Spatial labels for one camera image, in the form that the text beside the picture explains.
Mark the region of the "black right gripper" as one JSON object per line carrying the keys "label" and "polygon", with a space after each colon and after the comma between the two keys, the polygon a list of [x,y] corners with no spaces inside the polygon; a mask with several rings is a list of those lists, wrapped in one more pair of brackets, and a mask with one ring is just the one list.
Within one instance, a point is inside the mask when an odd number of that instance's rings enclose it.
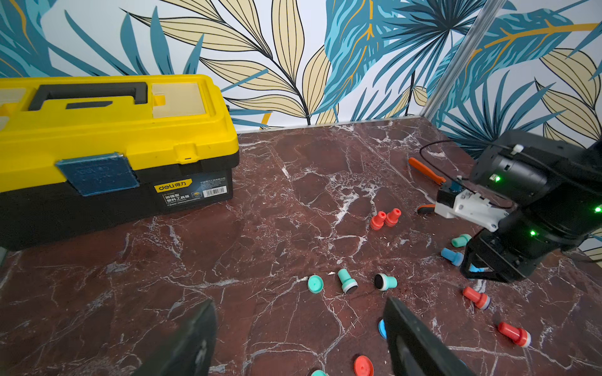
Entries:
{"label": "black right gripper", "polygon": [[[548,244],[529,235],[508,238],[481,230],[467,244],[460,272],[468,279],[514,283],[534,273],[548,255]],[[487,268],[483,273],[470,272],[470,265]]]}

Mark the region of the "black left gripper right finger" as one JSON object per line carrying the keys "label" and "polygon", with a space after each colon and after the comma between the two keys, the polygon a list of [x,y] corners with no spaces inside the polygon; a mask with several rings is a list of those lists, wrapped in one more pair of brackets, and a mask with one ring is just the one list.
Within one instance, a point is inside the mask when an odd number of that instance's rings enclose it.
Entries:
{"label": "black left gripper right finger", "polygon": [[394,374],[475,375],[401,300],[387,299],[383,319]]}

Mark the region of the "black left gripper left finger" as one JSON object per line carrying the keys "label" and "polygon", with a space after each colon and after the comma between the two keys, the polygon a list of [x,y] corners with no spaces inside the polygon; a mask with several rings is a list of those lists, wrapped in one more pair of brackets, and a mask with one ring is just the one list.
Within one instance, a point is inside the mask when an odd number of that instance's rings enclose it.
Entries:
{"label": "black left gripper left finger", "polygon": [[216,307],[209,299],[133,375],[208,375],[217,329]]}

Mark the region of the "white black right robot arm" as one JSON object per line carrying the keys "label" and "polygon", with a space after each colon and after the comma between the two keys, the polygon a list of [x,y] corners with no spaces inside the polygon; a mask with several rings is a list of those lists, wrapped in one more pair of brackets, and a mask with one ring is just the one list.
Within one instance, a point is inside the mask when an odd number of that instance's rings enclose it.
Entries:
{"label": "white black right robot arm", "polygon": [[530,277],[547,255],[570,251],[601,228],[601,142],[587,148],[509,131],[488,146],[470,173],[517,207],[466,246],[468,279],[512,283]]}

